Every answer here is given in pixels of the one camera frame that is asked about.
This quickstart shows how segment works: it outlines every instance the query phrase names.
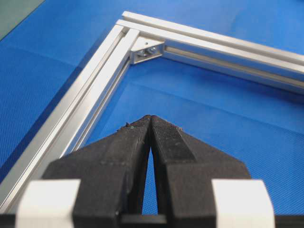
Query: black 3d-printed jaw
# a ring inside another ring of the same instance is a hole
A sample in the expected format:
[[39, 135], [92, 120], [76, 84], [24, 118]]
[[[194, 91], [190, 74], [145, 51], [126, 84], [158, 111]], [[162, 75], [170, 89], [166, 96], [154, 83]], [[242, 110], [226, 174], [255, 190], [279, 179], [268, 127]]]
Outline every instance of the black 3d-printed jaw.
[[118, 227], [121, 213], [141, 213], [150, 121], [151, 116], [144, 116], [50, 163], [44, 179], [81, 179], [75, 227]]
[[250, 179], [245, 165], [152, 116], [158, 209], [175, 228], [216, 227], [211, 179]]
[[121, 214], [141, 213], [150, 147], [158, 210], [170, 227], [214, 228], [211, 179], [250, 179], [241, 161], [150, 115], [52, 162], [43, 178], [81, 179], [75, 227], [116, 228]]

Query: green surface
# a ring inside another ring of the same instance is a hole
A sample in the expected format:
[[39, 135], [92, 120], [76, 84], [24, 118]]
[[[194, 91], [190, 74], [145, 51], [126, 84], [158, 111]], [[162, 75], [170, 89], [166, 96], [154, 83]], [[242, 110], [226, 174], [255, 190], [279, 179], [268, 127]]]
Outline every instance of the green surface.
[[44, 0], [0, 0], [0, 40]]

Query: white block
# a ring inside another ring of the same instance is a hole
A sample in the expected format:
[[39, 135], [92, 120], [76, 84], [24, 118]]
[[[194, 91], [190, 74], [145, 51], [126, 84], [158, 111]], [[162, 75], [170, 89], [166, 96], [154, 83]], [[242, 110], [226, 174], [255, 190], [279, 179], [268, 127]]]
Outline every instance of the white block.
[[34, 180], [16, 214], [16, 228], [73, 228], [72, 212], [80, 180]]
[[275, 228], [274, 210], [262, 180], [213, 179], [217, 228]]

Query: screw head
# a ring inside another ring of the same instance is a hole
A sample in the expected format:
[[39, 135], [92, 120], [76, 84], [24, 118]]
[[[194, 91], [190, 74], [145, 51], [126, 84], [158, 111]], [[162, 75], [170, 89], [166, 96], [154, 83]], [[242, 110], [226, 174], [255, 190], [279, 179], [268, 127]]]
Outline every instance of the screw head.
[[151, 55], [153, 55], [153, 54], [155, 54], [156, 53], [156, 47], [150, 47], [150, 48], [148, 48], [148, 50], [147, 50]]
[[140, 51], [136, 52], [136, 54], [138, 56], [143, 56], [143, 57], [147, 56], [147, 53], [145, 52], [145, 50], [140, 50]]

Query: blue textured surface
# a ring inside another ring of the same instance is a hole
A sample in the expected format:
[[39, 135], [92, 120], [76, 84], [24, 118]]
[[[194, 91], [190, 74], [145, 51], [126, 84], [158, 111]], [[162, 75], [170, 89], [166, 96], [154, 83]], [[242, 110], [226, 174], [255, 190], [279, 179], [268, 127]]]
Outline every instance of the blue textured surface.
[[154, 168], [153, 168], [153, 156], [152, 156], [152, 152], [150, 151], [146, 184], [144, 187], [142, 214], [157, 215], [157, 212], [158, 210], [157, 210], [157, 199], [156, 199], [155, 176], [154, 176]]
[[[0, 180], [124, 10], [304, 54], [301, 0], [47, 0], [0, 41]], [[303, 213], [302, 100], [155, 60], [131, 68], [90, 141], [158, 114], [249, 161], [277, 213]]]

